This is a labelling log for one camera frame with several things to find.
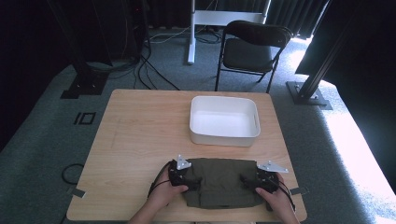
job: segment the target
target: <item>gray carpet floor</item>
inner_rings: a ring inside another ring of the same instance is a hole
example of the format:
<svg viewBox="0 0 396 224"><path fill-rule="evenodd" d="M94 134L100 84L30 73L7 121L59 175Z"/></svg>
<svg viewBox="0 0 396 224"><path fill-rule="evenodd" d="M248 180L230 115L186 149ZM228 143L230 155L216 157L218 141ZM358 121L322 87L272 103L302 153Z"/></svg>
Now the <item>gray carpet floor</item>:
<svg viewBox="0 0 396 224"><path fill-rule="evenodd" d="M195 64L187 65L188 43L186 38L152 43L148 61L183 91L213 91L219 44L197 42ZM291 40L270 92L299 185L309 189L303 196L308 214L303 223L396 223L395 195L334 85L319 85L332 110L292 101L286 82L306 80L294 71L308 44ZM112 91L146 89L137 72L111 73L101 95L78 99L60 99L76 76L72 66L52 80L0 154L0 223L79 223L64 220L73 185L63 181L62 171L87 160ZM149 67L143 66L140 75L152 89L175 89ZM268 77L259 84L255 80L227 74L219 90L265 92ZM95 115L92 124L76 122L84 113ZM65 175L75 182L80 172L74 166Z"/></svg>

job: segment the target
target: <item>table top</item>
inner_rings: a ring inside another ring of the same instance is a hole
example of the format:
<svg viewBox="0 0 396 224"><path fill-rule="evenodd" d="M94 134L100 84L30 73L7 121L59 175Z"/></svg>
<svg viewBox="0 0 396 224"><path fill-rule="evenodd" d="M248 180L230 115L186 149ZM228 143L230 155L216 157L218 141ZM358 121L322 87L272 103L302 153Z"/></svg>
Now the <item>table top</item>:
<svg viewBox="0 0 396 224"><path fill-rule="evenodd" d="M194 144L190 139L191 100L197 95L248 98L256 103L262 131L251 147ZM113 91L67 211L71 220L128 220L146 201L149 187L170 160L224 158L273 161L289 169L289 189L298 188L289 153L269 94L219 91ZM301 195L293 195L296 215L306 219ZM188 207L181 195L161 210L160 221L274 221L265 204L207 210Z"/></svg>

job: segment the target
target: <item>person's left hand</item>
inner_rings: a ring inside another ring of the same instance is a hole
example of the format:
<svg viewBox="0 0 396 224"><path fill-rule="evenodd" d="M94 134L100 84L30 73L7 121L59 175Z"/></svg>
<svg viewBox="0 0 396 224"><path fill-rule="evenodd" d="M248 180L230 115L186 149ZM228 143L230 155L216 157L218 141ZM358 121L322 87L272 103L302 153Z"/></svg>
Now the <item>person's left hand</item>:
<svg viewBox="0 0 396 224"><path fill-rule="evenodd" d="M160 175L155 185L157 187L148 196L146 204L153 206L153 208L156 210L160 210L161 208L165 207L173 200L173 198L175 198L175 196L189 189L184 185L175 187L172 186L171 182L169 181L168 167L165 167L163 173Z"/></svg>

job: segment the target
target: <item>white plastic bin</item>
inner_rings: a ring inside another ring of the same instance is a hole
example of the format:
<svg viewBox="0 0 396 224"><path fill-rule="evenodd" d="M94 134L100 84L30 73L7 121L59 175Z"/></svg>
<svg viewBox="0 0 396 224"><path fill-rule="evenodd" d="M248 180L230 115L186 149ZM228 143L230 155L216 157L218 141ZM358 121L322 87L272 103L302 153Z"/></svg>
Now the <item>white plastic bin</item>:
<svg viewBox="0 0 396 224"><path fill-rule="evenodd" d="M256 104L246 98L196 96L191 101L191 141L249 147L260 134Z"/></svg>

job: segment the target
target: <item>chair backrest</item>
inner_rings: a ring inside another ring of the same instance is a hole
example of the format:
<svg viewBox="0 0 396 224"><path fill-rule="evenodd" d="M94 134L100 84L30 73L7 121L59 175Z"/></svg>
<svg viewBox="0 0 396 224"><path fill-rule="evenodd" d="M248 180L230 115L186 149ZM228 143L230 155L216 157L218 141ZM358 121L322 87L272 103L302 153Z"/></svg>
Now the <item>chair backrest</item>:
<svg viewBox="0 0 396 224"><path fill-rule="evenodd" d="M223 31L226 35L234 35L253 45L285 48L291 39L291 31L284 26L267 25L251 21L231 21Z"/></svg>

